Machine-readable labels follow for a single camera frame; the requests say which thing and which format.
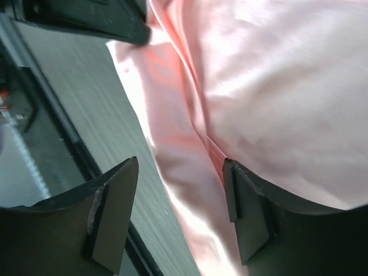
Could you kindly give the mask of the pink satin napkin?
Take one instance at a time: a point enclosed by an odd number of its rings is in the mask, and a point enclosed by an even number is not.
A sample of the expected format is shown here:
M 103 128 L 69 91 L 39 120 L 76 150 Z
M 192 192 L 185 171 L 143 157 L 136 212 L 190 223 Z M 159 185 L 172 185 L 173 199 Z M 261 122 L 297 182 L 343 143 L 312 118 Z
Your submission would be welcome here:
M 201 275 L 247 275 L 221 179 L 235 159 L 300 197 L 367 203 L 366 1 L 148 1 L 115 69 Z

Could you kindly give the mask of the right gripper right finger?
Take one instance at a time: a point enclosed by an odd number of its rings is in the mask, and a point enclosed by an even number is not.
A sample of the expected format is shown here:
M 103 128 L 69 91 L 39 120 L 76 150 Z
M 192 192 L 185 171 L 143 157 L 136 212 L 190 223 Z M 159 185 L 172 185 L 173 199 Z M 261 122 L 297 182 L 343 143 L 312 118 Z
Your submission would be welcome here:
M 367 206 L 340 210 L 317 204 L 232 159 L 224 161 L 223 179 L 249 275 L 367 274 Z

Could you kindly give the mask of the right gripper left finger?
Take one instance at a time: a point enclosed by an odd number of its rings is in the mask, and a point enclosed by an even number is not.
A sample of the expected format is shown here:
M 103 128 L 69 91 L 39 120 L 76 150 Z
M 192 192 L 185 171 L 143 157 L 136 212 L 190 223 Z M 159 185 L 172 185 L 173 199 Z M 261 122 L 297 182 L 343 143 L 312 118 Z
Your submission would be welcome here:
M 1 274 L 119 274 L 138 174 L 132 157 L 32 206 L 2 208 Z

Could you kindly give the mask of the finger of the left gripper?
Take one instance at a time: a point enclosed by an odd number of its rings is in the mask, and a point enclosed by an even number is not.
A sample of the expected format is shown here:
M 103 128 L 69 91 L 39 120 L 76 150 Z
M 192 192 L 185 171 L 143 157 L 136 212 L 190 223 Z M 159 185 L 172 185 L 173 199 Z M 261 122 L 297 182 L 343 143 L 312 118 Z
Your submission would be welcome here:
M 52 31 L 148 43 L 150 29 L 135 1 L 11 1 L 11 18 Z

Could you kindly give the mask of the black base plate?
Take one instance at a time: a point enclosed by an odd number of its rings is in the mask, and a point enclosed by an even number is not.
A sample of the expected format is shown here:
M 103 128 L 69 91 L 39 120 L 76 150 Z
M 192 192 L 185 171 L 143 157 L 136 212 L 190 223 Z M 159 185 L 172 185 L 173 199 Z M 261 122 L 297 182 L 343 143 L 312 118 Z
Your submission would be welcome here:
M 1 119 L 21 135 L 50 197 L 68 191 L 100 172 L 78 135 L 69 132 L 30 69 L 19 66 L 1 45 Z

